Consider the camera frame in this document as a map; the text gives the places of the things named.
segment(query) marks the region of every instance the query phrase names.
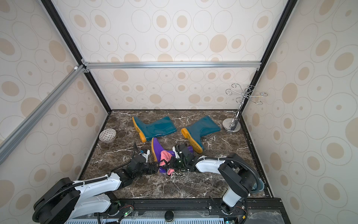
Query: marble floor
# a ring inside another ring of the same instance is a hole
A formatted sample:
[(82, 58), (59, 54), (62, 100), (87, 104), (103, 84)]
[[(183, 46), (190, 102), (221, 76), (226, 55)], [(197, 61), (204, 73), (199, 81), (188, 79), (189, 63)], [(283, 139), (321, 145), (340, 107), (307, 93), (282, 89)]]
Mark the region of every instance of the marble floor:
[[(221, 127), (221, 131), (202, 137), (204, 145), (203, 155), (220, 157), (235, 152), (248, 164), (255, 168), (249, 152), (245, 137), (240, 130), (236, 134), (229, 134), (223, 130), (221, 123), (225, 118), (231, 118), (234, 111), (224, 110), (137, 110), (137, 111), (112, 111), (106, 124), (106, 128), (113, 128), (117, 132), (114, 142), (104, 143), (99, 141), (90, 162), (82, 177), (83, 180), (103, 176), (111, 169), (129, 161), (133, 142), (141, 149), (151, 149), (151, 142), (143, 143), (134, 129), (132, 116), (137, 116), (144, 123), (152, 123), (162, 117), (169, 116), (173, 121), (177, 132), (158, 138), (160, 144), (167, 150), (175, 144), (187, 143), (180, 130), (209, 115), (211, 119)], [(149, 162), (154, 161), (150, 154)], [(132, 185), (114, 191), (118, 198), (220, 198), (227, 190), (228, 185), (223, 177), (215, 173), (174, 173), (145, 175), (133, 182)], [(260, 192), (250, 197), (264, 197)]]

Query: metal hook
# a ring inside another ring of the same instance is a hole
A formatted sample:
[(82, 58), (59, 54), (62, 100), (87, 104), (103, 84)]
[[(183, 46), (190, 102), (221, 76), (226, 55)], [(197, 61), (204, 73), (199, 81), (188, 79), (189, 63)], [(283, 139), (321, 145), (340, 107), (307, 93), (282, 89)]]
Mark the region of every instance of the metal hook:
[[(240, 87), (240, 89), (241, 89), (242, 92), (237, 92), (237, 91), (233, 90), (234, 88), (237, 88), (237, 86)], [(237, 102), (238, 104), (240, 104), (240, 105), (243, 105), (243, 104), (244, 104), (245, 99), (248, 99), (249, 101), (251, 101), (251, 102), (253, 102), (253, 103), (255, 103), (255, 104), (261, 105), (262, 102), (261, 102), (260, 100), (253, 101), (253, 100), (251, 100), (250, 98), (251, 98), (251, 97), (265, 97), (265, 96), (268, 96), (268, 94), (265, 93), (265, 92), (259, 93), (259, 96), (251, 96), (251, 93), (253, 92), (253, 90), (254, 90), (254, 88), (255, 88), (254, 85), (248, 85), (248, 87), (245, 88), (245, 90), (243, 90), (242, 87), (241, 87), (241, 85), (238, 84), (238, 83), (233, 83), (233, 84), (231, 84), (231, 87), (232, 87), (232, 89), (227, 89), (227, 90), (225, 91), (225, 93), (226, 93), (227, 95), (229, 95), (229, 96), (231, 96), (233, 93), (240, 94), (241, 97), (237, 97), (237, 98), (236, 98), (236, 102)]]

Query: polka dot wall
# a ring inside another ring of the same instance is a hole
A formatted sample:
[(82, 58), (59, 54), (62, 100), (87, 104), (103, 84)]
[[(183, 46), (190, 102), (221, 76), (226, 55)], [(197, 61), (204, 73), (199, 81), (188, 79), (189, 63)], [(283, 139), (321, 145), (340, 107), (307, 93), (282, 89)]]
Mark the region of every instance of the polka dot wall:
[(256, 68), (93, 69), (112, 109), (237, 109), (232, 83), (246, 88)]
[(35, 0), (2, 0), (0, 27), (1, 144), (77, 63)]
[(302, 0), (243, 113), (292, 224), (356, 223), (358, 1)]
[(0, 165), (0, 223), (33, 223), (34, 203), (58, 180), (76, 180), (107, 113), (80, 75)]
[(286, 0), (57, 0), (90, 62), (260, 61)]

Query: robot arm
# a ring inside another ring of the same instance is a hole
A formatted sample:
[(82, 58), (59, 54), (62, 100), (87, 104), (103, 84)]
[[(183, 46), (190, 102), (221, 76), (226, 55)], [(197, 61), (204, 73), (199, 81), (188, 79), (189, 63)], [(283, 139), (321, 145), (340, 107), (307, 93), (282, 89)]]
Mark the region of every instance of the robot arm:
[[(173, 150), (176, 157), (172, 157), (165, 168), (219, 173), (224, 177), (229, 188), (222, 197), (220, 208), (225, 214), (230, 214), (236, 203), (247, 198), (251, 192), (263, 190), (263, 182), (257, 172), (235, 153), (220, 158), (195, 156), (184, 144), (176, 145)], [(112, 191), (132, 184), (133, 179), (141, 175), (155, 174), (158, 169), (156, 162), (148, 163), (144, 156), (137, 155), (126, 168), (116, 169), (103, 177), (85, 181), (63, 178), (35, 203), (33, 221), (63, 224), (90, 213), (116, 215), (119, 200)]]

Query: purple rain boot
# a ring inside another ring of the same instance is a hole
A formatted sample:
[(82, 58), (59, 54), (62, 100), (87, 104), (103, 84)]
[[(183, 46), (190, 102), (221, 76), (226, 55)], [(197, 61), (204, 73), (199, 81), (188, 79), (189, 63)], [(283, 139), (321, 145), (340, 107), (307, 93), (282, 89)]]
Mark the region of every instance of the purple rain boot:
[[(192, 146), (188, 146), (188, 149), (191, 153), (194, 153), (193, 147)], [(152, 153), (154, 156), (154, 161), (160, 163), (160, 154), (161, 152), (165, 150), (160, 143), (158, 142), (157, 138), (152, 138)], [(175, 152), (174, 151), (168, 151), (172, 156), (175, 157)], [(160, 173), (166, 173), (166, 170), (163, 168), (159, 168), (159, 172)]]

